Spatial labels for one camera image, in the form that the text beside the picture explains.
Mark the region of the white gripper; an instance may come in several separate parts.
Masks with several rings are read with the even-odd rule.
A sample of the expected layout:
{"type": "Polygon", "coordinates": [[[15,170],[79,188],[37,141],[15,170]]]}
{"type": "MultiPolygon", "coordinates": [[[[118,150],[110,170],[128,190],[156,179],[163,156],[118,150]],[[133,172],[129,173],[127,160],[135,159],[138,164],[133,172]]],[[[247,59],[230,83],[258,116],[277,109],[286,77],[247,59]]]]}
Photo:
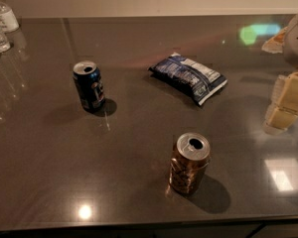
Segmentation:
{"type": "MultiPolygon", "coordinates": [[[[287,28],[281,29],[267,40],[262,48],[270,54],[282,54],[285,60],[298,67],[298,13],[291,19],[287,28]]],[[[279,75],[271,94],[263,130],[270,135],[285,132],[298,118],[298,71],[289,75],[279,75]]]]}

